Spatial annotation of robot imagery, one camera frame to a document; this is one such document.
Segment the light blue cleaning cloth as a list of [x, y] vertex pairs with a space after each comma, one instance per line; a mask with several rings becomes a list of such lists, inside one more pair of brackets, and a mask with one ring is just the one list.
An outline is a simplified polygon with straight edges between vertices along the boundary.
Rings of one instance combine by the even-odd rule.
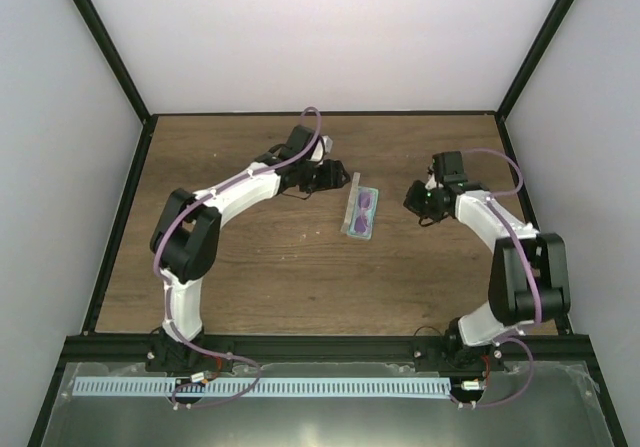
[[347, 228], [348, 236], [362, 240], [369, 240], [372, 237], [378, 196], [379, 192], [375, 188], [358, 188]]

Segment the pink sunglasses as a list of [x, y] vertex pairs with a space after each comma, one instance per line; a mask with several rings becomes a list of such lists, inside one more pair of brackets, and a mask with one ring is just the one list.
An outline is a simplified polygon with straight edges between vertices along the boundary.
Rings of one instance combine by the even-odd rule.
[[369, 237], [372, 231], [372, 218], [376, 207], [376, 193], [363, 189], [358, 193], [350, 233], [359, 237]]

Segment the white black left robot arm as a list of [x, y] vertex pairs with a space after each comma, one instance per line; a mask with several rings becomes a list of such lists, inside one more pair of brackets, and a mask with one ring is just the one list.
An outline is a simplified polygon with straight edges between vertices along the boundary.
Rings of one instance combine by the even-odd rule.
[[244, 170], [221, 183], [190, 192], [174, 190], [150, 240], [153, 272], [162, 281], [162, 329], [173, 340], [170, 360], [181, 370], [196, 369], [204, 346], [201, 290], [217, 257], [222, 229], [256, 204], [291, 188], [309, 196], [340, 189], [350, 181], [342, 162], [328, 154], [332, 139], [297, 125], [287, 141], [256, 157]]

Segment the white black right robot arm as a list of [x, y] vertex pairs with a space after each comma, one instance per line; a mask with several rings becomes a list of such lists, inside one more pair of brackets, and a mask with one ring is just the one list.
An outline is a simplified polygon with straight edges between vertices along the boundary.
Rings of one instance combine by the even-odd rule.
[[469, 179], [462, 152], [448, 151], [433, 155], [427, 181], [414, 181], [404, 200], [421, 227], [453, 219], [492, 254], [486, 302], [452, 320], [442, 336], [443, 356], [458, 370], [471, 367], [489, 346], [571, 307], [564, 240], [519, 220], [499, 203], [501, 196]]

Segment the metal front plate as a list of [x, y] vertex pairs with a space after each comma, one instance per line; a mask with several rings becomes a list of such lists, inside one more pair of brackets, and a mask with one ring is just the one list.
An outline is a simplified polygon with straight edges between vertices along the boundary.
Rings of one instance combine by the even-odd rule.
[[[448, 399], [76, 397], [78, 377], [169, 376], [139, 365], [75, 364], [63, 375], [45, 446], [610, 446], [582, 364], [511, 362], [487, 387], [384, 363], [271, 364], [218, 378], [445, 378]], [[180, 387], [192, 385], [176, 378]]]

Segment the light blue slotted strip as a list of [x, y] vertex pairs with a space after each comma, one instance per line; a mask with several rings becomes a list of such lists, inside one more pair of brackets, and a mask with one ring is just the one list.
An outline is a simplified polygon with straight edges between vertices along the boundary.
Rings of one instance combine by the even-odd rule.
[[176, 378], [78, 377], [76, 397], [247, 398], [409, 398], [448, 399], [445, 378], [218, 378], [202, 385], [180, 387]]

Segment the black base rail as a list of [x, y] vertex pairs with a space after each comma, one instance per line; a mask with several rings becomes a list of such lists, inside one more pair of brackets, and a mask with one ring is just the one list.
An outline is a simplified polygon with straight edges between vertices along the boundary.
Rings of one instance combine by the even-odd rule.
[[472, 372], [487, 356], [499, 362], [526, 358], [522, 347], [503, 344], [497, 349], [480, 347], [475, 352], [445, 351], [436, 336], [250, 336], [207, 335], [203, 347], [212, 358], [178, 345], [169, 347], [158, 335], [94, 334], [66, 339], [58, 364], [70, 362], [142, 363], [151, 372], [188, 373], [216, 366], [223, 354], [247, 357], [261, 365], [271, 363], [380, 362], [413, 364], [420, 372]]

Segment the black enclosure frame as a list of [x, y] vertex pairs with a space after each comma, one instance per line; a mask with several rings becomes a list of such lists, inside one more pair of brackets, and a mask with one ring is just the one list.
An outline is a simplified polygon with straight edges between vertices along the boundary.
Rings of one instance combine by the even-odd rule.
[[[181, 115], [494, 109], [555, 0], [91, 0], [144, 104]], [[79, 331], [142, 123], [74, 0], [24, 0], [15, 312], [36, 376]]]

